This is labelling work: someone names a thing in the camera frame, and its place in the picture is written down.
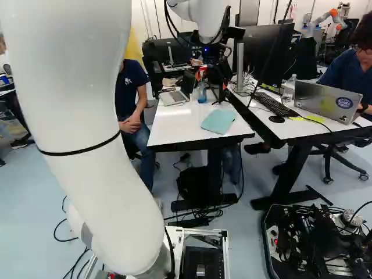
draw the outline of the light blue floor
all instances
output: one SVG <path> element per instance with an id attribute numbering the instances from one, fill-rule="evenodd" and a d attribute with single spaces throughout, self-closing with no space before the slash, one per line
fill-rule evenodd
<path id="1" fill-rule="evenodd" d="M 244 143 L 259 140 L 254 138 Z M 194 163 L 205 162 L 205 153 L 201 161 L 198 154 L 192 153 Z M 261 213 L 253 211 L 249 201 L 270 193 L 276 181 L 271 167 L 285 160 L 286 156 L 286 148 L 259 156 L 243 153 L 244 196 L 239 204 L 226 209 L 224 215 L 209 227 L 224 228 L 229 232 L 233 279 L 267 278 L 259 233 Z M 372 174 L 369 163 L 372 147 L 359 149 L 352 146 L 345 156 Z M 164 216 L 171 216 L 170 202 L 177 197 L 175 179 L 178 171 L 172 164 L 178 159 L 178 152 L 158 154 L 161 168 L 155 175 L 154 192 L 164 201 Z M 84 250 L 80 240 L 66 244 L 53 239 L 53 229 L 65 218 L 61 211 L 64 193 L 35 146 L 13 151 L 5 160 L 7 165 L 0 168 L 0 276 L 11 279 L 62 278 Z M 313 156 L 306 162 L 295 189 L 305 189 L 309 184 L 343 208 L 356 209 L 372 199 L 372 179 L 359 181 L 354 171 L 334 160 L 331 164 L 335 179 L 332 185 L 321 182 L 323 158 Z M 224 191 L 234 191 L 227 180 Z M 363 209 L 362 216 L 372 223 L 372 208 Z M 61 226 L 58 236 L 71 237 L 67 224 Z"/>

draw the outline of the eyeglasses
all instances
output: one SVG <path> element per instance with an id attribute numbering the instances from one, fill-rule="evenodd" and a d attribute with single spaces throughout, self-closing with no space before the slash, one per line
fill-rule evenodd
<path id="1" fill-rule="evenodd" d="M 368 49 L 363 49 L 361 48 L 360 46 L 358 45 L 352 45 L 352 48 L 356 51 L 356 52 L 361 52 L 361 51 L 365 51 L 366 54 L 371 54 L 372 55 L 372 49 L 368 48 Z"/>

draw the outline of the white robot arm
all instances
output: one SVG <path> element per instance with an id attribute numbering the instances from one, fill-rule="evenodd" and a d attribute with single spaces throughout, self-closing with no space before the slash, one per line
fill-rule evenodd
<path id="1" fill-rule="evenodd" d="M 333 22 L 337 23 L 337 30 L 343 30 L 348 27 L 348 25 L 344 22 L 344 20 L 339 16 L 336 9 L 331 9 L 330 11 L 326 12 L 322 16 L 318 17 L 313 22 L 310 22 L 307 24 L 307 28 L 304 28 L 302 30 L 302 34 L 304 38 L 312 38 L 314 37 L 314 29 L 316 26 L 323 21 L 325 21 L 327 18 L 332 16 Z"/>
<path id="2" fill-rule="evenodd" d="M 224 0 L 169 4 L 205 42 L 226 8 Z M 165 278 L 163 217 L 126 154 L 114 107 L 131 0 L 3 0 L 0 14 L 22 111 L 74 205 L 73 230 L 113 271 Z"/>
<path id="3" fill-rule="evenodd" d="M 220 32 L 228 3 L 226 0 L 166 0 L 182 19 L 198 25 L 201 43 L 208 44 Z"/>

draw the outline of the laptop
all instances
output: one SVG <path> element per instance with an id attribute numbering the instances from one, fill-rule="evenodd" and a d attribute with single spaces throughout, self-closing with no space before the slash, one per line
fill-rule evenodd
<path id="1" fill-rule="evenodd" d="M 163 92 L 160 93 L 159 96 L 162 99 L 164 106 L 186 103 L 189 101 L 190 94 L 194 90 L 194 85 L 195 74 L 189 74 L 185 71 L 181 90 Z"/>
<path id="2" fill-rule="evenodd" d="M 297 80 L 295 106 L 333 119 L 351 124 L 360 114 L 356 113 L 363 95 L 321 84 Z"/>

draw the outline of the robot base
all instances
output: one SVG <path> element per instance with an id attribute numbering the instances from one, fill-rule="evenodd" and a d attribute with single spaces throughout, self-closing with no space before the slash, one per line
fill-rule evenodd
<path id="1" fill-rule="evenodd" d="M 205 279 L 230 279 L 228 257 L 228 234 L 224 230 L 194 230 L 181 227 L 166 227 L 174 247 L 175 279 L 182 274 L 184 279 L 199 276 Z M 166 235 L 164 244 L 169 249 Z M 84 279 L 89 279 L 96 264 L 96 256 L 92 256 Z M 112 275 L 105 271 L 97 273 L 95 279 L 115 278 L 125 276 Z"/>

